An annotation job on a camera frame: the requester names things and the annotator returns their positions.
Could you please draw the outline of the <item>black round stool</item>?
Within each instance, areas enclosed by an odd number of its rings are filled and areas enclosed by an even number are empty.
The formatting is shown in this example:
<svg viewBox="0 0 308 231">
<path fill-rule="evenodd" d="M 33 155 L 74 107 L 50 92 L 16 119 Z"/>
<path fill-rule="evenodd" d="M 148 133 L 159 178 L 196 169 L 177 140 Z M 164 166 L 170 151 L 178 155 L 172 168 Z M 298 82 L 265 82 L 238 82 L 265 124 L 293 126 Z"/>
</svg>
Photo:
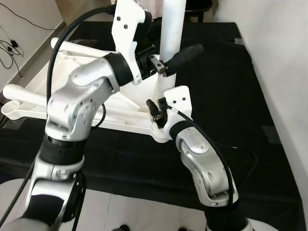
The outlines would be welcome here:
<svg viewBox="0 0 308 231">
<path fill-rule="evenodd" d="M 197 18 L 197 22 L 203 22 L 204 13 L 213 6 L 213 0 L 186 0 L 185 20 L 192 17 Z"/>
</svg>

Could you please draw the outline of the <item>white plastic table top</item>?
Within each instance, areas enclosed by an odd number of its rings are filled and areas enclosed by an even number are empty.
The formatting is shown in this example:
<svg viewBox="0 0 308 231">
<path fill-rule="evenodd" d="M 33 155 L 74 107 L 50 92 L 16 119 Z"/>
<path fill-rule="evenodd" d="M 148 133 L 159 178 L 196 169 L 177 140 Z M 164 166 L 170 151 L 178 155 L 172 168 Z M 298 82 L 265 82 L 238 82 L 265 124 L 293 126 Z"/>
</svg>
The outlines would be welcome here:
<svg viewBox="0 0 308 231">
<path fill-rule="evenodd" d="M 80 56 L 72 52 L 59 52 L 53 68 L 52 90 L 64 86 L 69 74 L 75 68 L 92 62 L 97 57 Z M 36 92 L 46 97 L 46 77 L 48 66 L 45 65 L 33 80 L 23 87 L 25 90 Z M 146 101 L 154 95 L 157 75 L 152 75 L 141 84 L 126 84 L 121 90 L 105 102 L 106 118 L 101 127 L 121 130 L 151 136 L 155 141 L 165 143 L 168 139 L 161 132 L 154 131 Z M 5 103 L 1 112 L 11 120 L 22 117 L 46 119 L 46 106 L 34 105 L 29 102 L 13 101 Z"/>
</svg>

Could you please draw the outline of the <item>black tablecloth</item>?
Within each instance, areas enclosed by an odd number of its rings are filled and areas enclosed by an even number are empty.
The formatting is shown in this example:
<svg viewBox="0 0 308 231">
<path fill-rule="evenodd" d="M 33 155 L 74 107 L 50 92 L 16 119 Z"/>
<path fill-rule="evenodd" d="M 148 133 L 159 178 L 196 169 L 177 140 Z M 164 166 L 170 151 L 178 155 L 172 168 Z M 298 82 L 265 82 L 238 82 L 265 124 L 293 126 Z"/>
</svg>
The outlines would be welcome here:
<svg viewBox="0 0 308 231">
<path fill-rule="evenodd" d="M 305 231 L 302 199 L 282 144 L 271 144 L 262 125 L 274 126 L 251 56 L 234 23 L 190 23 L 181 46 L 200 43 L 204 51 L 176 77 L 188 86 L 192 118 L 222 143 L 222 152 L 239 183 L 240 209 L 248 218 L 278 231 Z M 189 171 L 171 141 L 112 129 L 97 129 L 85 147 L 88 188 L 79 231 L 110 230 L 109 204 L 132 199 L 159 205 L 165 218 L 145 231 L 171 224 L 171 210 L 202 209 Z"/>
</svg>

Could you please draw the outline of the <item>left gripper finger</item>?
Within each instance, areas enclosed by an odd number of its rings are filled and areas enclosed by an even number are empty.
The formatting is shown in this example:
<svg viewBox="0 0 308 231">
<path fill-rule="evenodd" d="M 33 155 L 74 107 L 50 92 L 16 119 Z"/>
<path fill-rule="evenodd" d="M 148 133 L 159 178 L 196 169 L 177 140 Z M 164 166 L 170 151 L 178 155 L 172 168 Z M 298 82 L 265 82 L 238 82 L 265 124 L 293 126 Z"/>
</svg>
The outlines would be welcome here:
<svg viewBox="0 0 308 231">
<path fill-rule="evenodd" d="M 194 44 L 181 49 L 165 63 L 165 74 L 176 74 L 180 69 L 191 64 L 203 53 L 202 44 Z"/>
</svg>

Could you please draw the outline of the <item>white plastic table leg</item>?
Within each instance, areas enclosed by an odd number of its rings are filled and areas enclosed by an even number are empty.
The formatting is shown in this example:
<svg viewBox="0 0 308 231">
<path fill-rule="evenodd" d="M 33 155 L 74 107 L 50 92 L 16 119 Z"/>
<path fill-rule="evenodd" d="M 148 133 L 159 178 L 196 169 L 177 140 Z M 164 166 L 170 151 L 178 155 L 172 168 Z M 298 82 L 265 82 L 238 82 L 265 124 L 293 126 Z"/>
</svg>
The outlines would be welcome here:
<svg viewBox="0 0 308 231">
<path fill-rule="evenodd" d="M 160 40 L 160 59 L 163 63 L 169 62 L 180 51 L 185 6 L 186 0 L 163 0 Z M 175 88 L 175 81 L 175 74 L 158 74 L 154 100 L 163 98 L 164 93 Z"/>
<path fill-rule="evenodd" d="M 60 52 L 72 52 L 80 56 L 89 56 L 89 57 L 103 57 L 109 53 L 115 53 L 114 51 L 104 51 L 95 48 L 89 48 L 84 45 L 75 44 L 68 41 L 63 41 L 59 48 Z"/>
<path fill-rule="evenodd" d="M 2 94 L 11 101 L 29 102 L 39 106 L 48 105 L 48 101 L 44 95 L 25 90 L 17 84 L 7 84 L 3 88 Z"/>
</svg>

